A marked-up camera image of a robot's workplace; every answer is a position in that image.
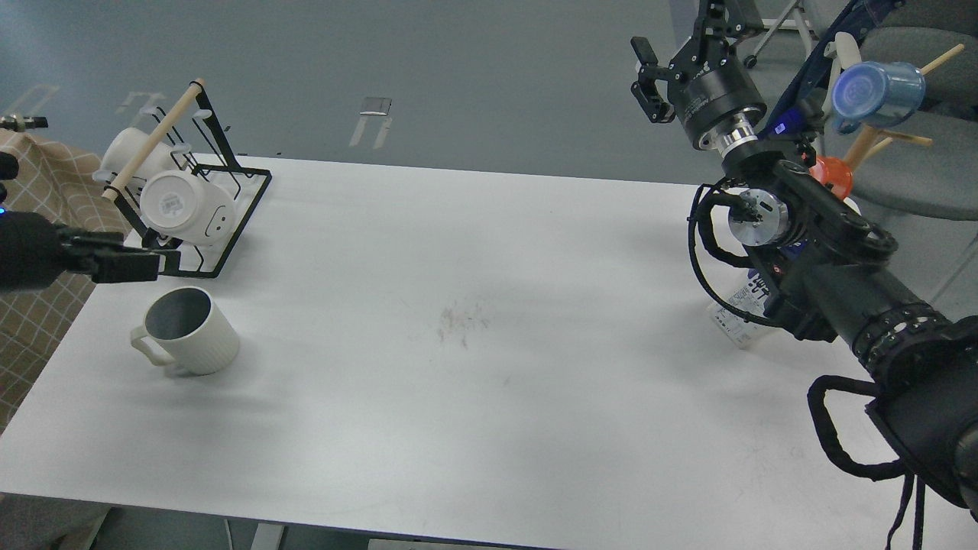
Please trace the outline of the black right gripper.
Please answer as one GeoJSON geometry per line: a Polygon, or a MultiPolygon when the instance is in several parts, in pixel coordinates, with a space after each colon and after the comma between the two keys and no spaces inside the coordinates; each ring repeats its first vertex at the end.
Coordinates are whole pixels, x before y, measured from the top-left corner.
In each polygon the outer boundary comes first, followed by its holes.
{"type": "Polygon", "coordinates": [[[752,1],[701,1],[689,38],[669,63],[672,73],[659,65],[649,39],[631,37],[638,60],[631,91],[643,114],[651,123],[670,123],[676,117],[696,150],[711,149],[714,132],[731,121],[746,121],[755,128],[768,108],[737,58],[737,45],[762,30],[752,1]],[[657,82],[672,74],[670,104],[657,82]]]}

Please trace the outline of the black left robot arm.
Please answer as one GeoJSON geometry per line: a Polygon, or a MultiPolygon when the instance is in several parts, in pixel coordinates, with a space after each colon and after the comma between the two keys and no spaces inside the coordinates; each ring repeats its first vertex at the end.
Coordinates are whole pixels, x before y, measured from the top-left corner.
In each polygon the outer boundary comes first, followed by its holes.
{"type": "Polygon", "coordinates": [[[94,284],[154,281],[180,260],[175,248],[127,247],[120,232],[87,231],[2,205],[3,293],[41,291],[63,273],[87,276],[94,284]]]}

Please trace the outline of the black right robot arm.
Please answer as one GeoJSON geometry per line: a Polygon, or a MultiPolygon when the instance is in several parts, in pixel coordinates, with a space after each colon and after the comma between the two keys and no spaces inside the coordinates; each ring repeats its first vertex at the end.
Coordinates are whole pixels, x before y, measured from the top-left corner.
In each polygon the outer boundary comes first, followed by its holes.
{"type": "Polygon", "coordinates": [[[811,176],[803,137],[776,140],[737,45],[760,34],[751,1],[702,1],[667,63],[633,36],[633,97],[652,123],[680,121],[723,177],[696,190],[689,261],[714,303],[800,341],[842,338],[869,380],[824,375],[807,401],[832,464],[867,480],[902,479],[893,528],[925,491],[976,512],[976,318],[947,320],[888,270],[897,241],[811,176]]]}

